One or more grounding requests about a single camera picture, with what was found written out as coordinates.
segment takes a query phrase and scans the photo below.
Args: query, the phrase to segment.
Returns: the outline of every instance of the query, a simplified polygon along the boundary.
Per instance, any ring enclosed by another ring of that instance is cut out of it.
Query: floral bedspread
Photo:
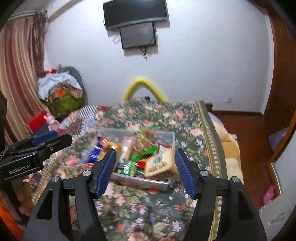
[[[139,125],[156,124],[164,131],[176,133],[175,148],[183,148],[191,161],[215,177],[227,178],[220,139],[203,102],[159,103],[133,100],[111,107],[105,118],[87,129],[71,148],[51,160],[33,194],[37,202],[51,177],[71,178],[83,172],[79,163],[83,152],[100,126],[135,130]],[[178,176],[166,191],[122,186],[109,182],[107,190],[95,200],[100,222],[108,240],[148,241],[182,240],[197,200],[186,193]],[[216,199],[210,240],[215,239],[220,219],[221,197]],[[79,240],[74,197],[70,197],[70,213],[75,239]]]

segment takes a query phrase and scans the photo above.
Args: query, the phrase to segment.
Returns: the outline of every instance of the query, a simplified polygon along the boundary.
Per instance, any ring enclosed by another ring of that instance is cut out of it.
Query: screw
[[[52,182],[54,182],[54,183],[56,183],[58,180],[59,180],[59,177],[58,177],[58,176],[54,176],[54,177],[52,178]]]
[[[86,170],[83,172],[83,176],[87,177],[91,174],[91,171],[90,170]]]
[[[233,176],[231,178],[232,181],[234,181],[235,183],[238,183],[239,182],[239,178],[237,176]]]
[[[209,173],[206,171],[206,170],[202,170],[200,171],[200,174],[203,176],[203,177],[206,177],[209,175]]]

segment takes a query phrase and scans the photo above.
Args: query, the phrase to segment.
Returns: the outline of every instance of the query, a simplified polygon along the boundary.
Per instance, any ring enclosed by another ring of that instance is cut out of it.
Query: television
[[[106,29],[168,18],[165,0],[112,0],[103,8]]]
[[[156,45],[155,29],[152,22],[138,23],[120,28],[123,49]]]

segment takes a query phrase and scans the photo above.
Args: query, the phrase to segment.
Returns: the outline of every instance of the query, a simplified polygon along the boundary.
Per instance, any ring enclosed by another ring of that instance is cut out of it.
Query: curtain
[[[9,21],[0,32],[0,90],[6,97],[6,143],[29,137],[25,126],[46,107],[38,98],[37,80],[43,72],[45,16]]]

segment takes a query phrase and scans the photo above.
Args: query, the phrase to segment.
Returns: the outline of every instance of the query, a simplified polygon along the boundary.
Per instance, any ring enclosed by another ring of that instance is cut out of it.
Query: yellow blanket
[[[240,164],[240,151],[237,141],[226,132],[222,125],[215,121],[213,121],[213,124],[218,136],[220,137],[224,150],[228,179],[232,176],[237,176],[242,181],[242,183],[244,183],[244,177]]]

